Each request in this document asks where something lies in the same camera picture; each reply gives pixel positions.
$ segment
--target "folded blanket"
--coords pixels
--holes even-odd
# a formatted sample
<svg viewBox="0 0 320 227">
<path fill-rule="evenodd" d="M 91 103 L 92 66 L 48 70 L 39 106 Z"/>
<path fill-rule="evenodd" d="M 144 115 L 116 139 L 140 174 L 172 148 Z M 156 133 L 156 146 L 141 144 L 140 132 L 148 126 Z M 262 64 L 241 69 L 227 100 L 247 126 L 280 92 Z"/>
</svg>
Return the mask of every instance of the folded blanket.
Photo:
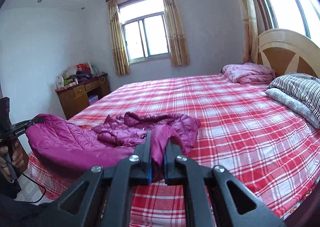
<svg viewBox="0 0 320 227">
<path fill-rule="evenodd" d="M 240 84 L 269 84 L 276 78 L 274 70 L 254 63 L 226 65 L 222 73 L 233 83 Z"/>
<path fill-rule="evenodd" d="M 152 180 L 163 178 L 163 157 L 168 139 L 188 154 L 196 143 L 198 119 L 184 114 L 139 116 L 127 112 L 93 129 L 82 129 L 58 116 L 40 114 L 43 123 L 26 130 L 37 159 L 59 177 L 74 181 L 93 165 L 115 166 L 144 143 L 151 130 Z"/>
</svg>

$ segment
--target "hand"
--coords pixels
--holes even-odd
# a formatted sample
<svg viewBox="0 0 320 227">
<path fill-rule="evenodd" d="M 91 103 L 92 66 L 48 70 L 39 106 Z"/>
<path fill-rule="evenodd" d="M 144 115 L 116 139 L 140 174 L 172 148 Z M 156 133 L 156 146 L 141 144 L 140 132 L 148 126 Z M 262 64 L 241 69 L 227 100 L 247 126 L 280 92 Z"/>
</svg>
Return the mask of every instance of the hand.
<svg viewBox="0 0 320 227">
<path fill-rule="evenodd" d="M 12 164 L 17 168 L 21 168 L 24 165 L 23 155 L 22 155 L 22 147 L 20 145 L 19 140 L 16 140 L 13 146 L 14 152 L 12 155 Z M 7 154 L 8 147 L 2 146 L 0 147 L 0 153 L 2 155 Z M 0 156 L 0 172 L 5 176 L 5 178 L 11 182 L 11 174 L 9 168 L 7 166 L 7 162 Z"/>
</svg>

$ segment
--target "beige curtain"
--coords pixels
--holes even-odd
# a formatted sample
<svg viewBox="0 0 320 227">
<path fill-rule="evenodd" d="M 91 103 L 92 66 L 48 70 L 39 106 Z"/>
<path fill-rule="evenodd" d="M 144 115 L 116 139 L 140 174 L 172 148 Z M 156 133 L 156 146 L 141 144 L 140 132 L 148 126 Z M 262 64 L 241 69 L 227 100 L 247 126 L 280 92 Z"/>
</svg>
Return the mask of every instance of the beige curtain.
<svg viewBox="0 0 320 227">
<path fill-rule="evenodd" d="M 244 25 L 244 63 L 258 62 L 258 27 L 253 0 L 241 0 L 241 14 Z"/>
<path fill-rule="evenodd" d="M 175 0 L 163 0 L 163 2 L 164 15 L 169 33 L 171 65 L 189 65 L 190 58 L 187 50 L 186 36 L 183 31 L 182 22 Z"/>
<path fill-rule="evenodd" d="M 128 56 L 125 51 L 124 40 L 122 36 L 121 23 L 119 19 L 119 8 L 115 0 L 108 1 L 110 35 L 113 60 L 117 76 L 130 74 Z"/>
</svg>

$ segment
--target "wooden bed frame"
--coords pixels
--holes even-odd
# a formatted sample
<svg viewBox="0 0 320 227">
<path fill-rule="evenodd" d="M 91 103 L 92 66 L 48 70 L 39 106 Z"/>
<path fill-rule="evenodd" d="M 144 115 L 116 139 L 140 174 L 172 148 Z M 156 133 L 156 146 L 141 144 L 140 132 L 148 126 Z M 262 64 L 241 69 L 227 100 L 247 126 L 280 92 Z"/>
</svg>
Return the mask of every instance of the wooden bed frame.
<svg viewBox="0 0 320 227">
<path fill-rule="evenodd" d="M 270 29 L 259 35 L 258 64 L 276 76 L 300 72 L 320 78 L 320 48 L 297 32 Z"/>
<path fill-rule="evenodd" d="M 320 48 L 308 37 L 285 29 L 270 29 L 259 35 L 258 64 L 273 69 L 276 76 L 299 72 L 320 78 Z M 311 227 L 320 223 L 320 185 L 287 219 L 287 227 Z"/>
</svg>

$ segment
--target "cable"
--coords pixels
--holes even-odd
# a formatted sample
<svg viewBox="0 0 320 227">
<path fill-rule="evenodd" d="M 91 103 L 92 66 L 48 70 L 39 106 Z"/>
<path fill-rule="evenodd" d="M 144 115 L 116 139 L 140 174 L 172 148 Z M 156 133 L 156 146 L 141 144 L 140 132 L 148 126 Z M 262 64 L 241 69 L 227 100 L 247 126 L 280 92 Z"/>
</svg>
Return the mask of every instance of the cable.
<svg viewBox="0 0 320 227">
<path fill-rule="evenodd" d="M 38 199 L 38 200 L 35 201 L 35 202 L 27 202 L 27 203 L 36 204 L 36 203 L 40 202 L 41 199 L 43 198 L 43 196 L 45 195 L 45 193 L 47 192 L 47 189 L 46 189 L 43 185 L 38 184 L 36 181 L 34 181 L 34 180 L 32 180 L 30 177 L 26 176 L 26 175 L 25 175 L 24 173 L 22 173 L 15 165 L 13 165 L 11 162 L 7 161 L 3 156 L 2 156 L 2 158 L 3 158 L 8 164 L 12 165 L 16 170 L 18 170 L 23 176 L 25 176 L 26 178 L 28 178 L 30 181 L 34 182 L 37 186 L 40 186 L 40 187 L 42 187 L 42 188 L 44 189 L 44 193 L 42 194 L 42 196 L 40 197 L 40 199 Z"/>
<path fill-rule="evenodd" d="M 100 83 L 104 83 L 104 82 L 106 81 L 106 78 L 102 77 L 102 78 L 103 78 L 103 81 L 101 81 L 101 80 L 100 80 L 100 77 L 102 77 L 102 76 L 98 75 L 98 79 L 99 79 Z"/>
</svg>

